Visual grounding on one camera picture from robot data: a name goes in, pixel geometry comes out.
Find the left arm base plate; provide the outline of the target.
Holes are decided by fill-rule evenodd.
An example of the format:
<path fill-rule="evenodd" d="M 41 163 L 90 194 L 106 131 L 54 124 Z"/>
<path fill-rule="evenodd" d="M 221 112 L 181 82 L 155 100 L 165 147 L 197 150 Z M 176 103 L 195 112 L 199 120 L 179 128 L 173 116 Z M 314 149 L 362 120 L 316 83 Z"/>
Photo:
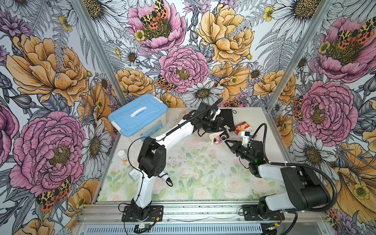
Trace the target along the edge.
<path fill-rule="evenodd" d="M 144 209 L 138 206 L 126 206 L 122 211 L 122 222 L 161 222 L 164 206 L 149 205 Z"/>

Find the white hair dryer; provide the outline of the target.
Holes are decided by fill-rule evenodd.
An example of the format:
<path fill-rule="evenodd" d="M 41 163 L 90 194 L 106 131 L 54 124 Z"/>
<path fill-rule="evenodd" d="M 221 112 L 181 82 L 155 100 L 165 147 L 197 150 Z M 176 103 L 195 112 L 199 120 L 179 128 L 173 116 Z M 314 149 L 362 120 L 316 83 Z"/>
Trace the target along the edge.
<path fill-rule="evenodd" d="M 137 169 L 133 169 L 129 173 L 129 176 L 133 180 L 137 180 L 137 179 L 139 179 L 141 177 L 141 173 Z M 161 178 L 162 180 L 164 180 L 169 187 L 173 186 L 173 182 L 172 182 L 171 178 L 168 176 L 168 174 L 166 172 L 162 171 L 162 173 L 159 174 L 158 177 Z"/>

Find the beige cloth bag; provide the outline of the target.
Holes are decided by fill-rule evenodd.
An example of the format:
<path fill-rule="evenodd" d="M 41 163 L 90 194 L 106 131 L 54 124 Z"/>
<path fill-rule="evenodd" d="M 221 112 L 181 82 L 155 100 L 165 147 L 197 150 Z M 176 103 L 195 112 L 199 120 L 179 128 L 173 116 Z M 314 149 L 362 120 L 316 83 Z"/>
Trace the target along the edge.
<path fill-rule="evenodd" d="M 211 144 L 214 144 L 214 143 L 213 143 L 213 139 L 214 139 L 215 137 L 217 137 L 218 135 L 226 135 L 226 136 L 228 137 L 228 139 L 229 139 L 229 137 L 230 137 L 230 128 L 229 128 L 227 125 L 225 125 L 223 131 L 219 131 L 219 132 L 211 133 L 211 134 L 209 135 L 210 143 L 211 143 Z"/>

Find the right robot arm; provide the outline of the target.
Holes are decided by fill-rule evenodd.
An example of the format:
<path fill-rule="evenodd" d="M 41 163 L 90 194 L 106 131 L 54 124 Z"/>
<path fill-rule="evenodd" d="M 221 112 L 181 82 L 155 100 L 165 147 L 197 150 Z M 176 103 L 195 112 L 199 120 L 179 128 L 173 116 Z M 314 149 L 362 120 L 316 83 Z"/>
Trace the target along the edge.
<path fill-rule="evenodd" d="M 245 147 L 241 141 L 227 140 L 227 147 L 240 159 L 246 160 L 250 173 L 263 179 L 273 179 L 284 183 L 284 193 L 263 196 L 258 200 L 252 214 L 261 219 L 270 219 L 282 211 L 326 211 L 334 202 L 319 177 L 325 173 L 307 164 L 274 163 L 265 159 L 264 144 L 252 141 Z"/>

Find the pink hair dryer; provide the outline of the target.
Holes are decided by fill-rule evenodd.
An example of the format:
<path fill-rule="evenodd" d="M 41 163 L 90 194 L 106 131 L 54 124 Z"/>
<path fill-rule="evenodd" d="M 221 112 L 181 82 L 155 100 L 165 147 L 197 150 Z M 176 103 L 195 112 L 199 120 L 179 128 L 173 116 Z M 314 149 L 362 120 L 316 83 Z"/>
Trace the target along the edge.
<path fill-rule="evenodd" d="M 227 139 L 228 139 L 228 137 L 226 135 L 218 135 L 217 137 L 215 137 L 213 139 L 213 143 L 216 144 L 216 145 L 218 145 L 220 143 L 226 142 Z"/>

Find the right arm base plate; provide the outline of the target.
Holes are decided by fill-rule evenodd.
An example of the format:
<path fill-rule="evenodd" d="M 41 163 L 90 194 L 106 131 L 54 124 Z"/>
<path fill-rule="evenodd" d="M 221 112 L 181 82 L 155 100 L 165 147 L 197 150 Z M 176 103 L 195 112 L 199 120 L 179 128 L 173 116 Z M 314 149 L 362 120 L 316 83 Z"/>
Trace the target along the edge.
<path fill-rule="evenodd" d="M 285 216 L 283 211 L 271 211 L 264 206 L 242 205 L 238 212 L 245 221 L 283 221 Z"/>

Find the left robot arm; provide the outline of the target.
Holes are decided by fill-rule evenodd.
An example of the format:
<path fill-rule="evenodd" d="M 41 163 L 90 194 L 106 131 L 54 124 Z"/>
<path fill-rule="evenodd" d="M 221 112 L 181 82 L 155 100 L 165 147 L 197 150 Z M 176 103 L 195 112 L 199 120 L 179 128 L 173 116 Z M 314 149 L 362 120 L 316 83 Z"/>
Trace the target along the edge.
<path fill-rule="evenodd" d="M 138 156 L 139 166 L 134 170 L 139 174 L 139 185 L 136 195 L 130 203 L 130 211 L 133 217 L 139 221 L 147 219 L 151 208 L 151 196 L 157 177 L 166 166 L 166 154 L 185 137 L 200 129 L 204 133 L 216 133 L 224 130 L 221 110 L 218 104 L 222 98 L 209 105 L 202 102 L 197 110 L 184 115 L 176 126 L 166 133 L 155 138 L 146 137 Z"/>

